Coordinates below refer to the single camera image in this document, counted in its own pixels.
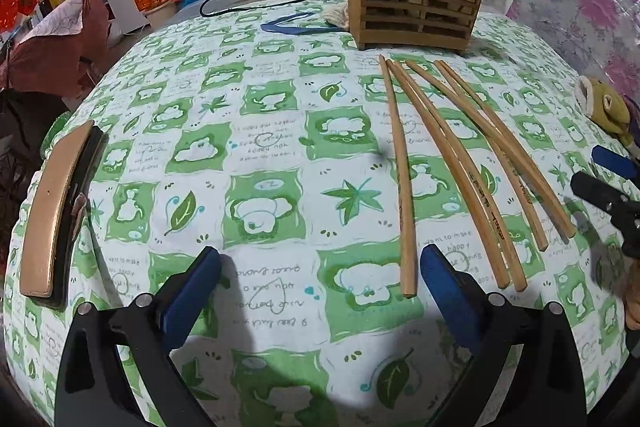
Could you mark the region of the person's right hand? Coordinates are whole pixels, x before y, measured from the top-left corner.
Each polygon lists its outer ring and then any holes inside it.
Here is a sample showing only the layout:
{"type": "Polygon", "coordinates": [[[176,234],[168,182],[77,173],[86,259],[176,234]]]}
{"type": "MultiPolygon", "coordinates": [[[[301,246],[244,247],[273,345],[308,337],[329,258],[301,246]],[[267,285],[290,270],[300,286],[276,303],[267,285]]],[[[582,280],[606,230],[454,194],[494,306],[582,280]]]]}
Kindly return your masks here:
{"type": "Polygon", "coordinates": [[[640,329],[640,286],[639,274],[630,273],[624,295],[625,321],[628,329],[640,329]]]}

